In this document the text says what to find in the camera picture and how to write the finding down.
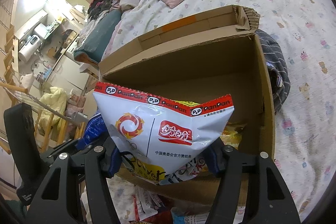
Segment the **cardboard box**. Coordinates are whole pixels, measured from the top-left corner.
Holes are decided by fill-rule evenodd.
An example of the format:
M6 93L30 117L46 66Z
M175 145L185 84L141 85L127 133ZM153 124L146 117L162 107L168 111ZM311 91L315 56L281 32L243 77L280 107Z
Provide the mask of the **cardboard box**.
M274 155L274 106L258 36L259 15L250 8L226 6L193 15L137 37L100 63L103 81L173 100L204 103L231 94L231 122L247 122L239 150ZM172 185L155 186L119 176L175 199L212 204L219 179L207 172ZM246 195L242 183L242 198Z

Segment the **floral print sheet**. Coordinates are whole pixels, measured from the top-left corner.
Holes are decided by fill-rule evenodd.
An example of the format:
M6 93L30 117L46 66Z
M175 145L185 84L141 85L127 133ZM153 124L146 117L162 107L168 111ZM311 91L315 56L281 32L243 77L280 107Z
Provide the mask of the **floral print sheet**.
M158 26L231 4L254 8L261 15L260 29L285 56L291 89L276 115L274 161L303 220L336 168L336 10L331 0L185 0L174 9L160 0L141 0L123 14L106 53Z

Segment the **white wrapper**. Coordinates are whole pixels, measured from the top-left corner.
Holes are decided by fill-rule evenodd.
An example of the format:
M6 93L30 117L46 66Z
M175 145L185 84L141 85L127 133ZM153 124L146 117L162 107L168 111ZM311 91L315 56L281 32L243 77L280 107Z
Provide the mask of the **white wrapper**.
M155 184L195 177L234 110L230 95L187 106L101 82L93 96L126 168Z

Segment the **metal screw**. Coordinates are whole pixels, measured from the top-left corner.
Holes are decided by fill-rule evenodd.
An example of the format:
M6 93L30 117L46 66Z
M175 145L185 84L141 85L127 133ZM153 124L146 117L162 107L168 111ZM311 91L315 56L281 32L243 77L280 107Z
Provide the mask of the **metal screw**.
M94 151L95 152L102 152L104 150L104 147L102 147L101 145L99 145L99 146L96 146L95 148L94 148Z
M262 157L263 159L267 159L268 158L268 154L266 152L261 152L260 153L260 157Z
M61 160L64 160L64 159L66 159L68 157L68 153L61 153L61 154L59 154L59 158L61 159Z
M226 146L224 146L224 150L226 152L232 152L233 151L233 147L231 145L226 145Z

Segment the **bed sheet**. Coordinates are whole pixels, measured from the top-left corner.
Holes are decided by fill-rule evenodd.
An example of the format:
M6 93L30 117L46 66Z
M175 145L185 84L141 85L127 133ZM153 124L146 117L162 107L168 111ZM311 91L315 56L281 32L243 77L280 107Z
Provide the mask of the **bed sheet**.
M261 15L259 28L285 56L291 90L276 115L274 161L303 220L336 167L336 10L331 0L185 0L174 9L160 0L141 0L123 14L106 53L158 26L231 4L254 8Z

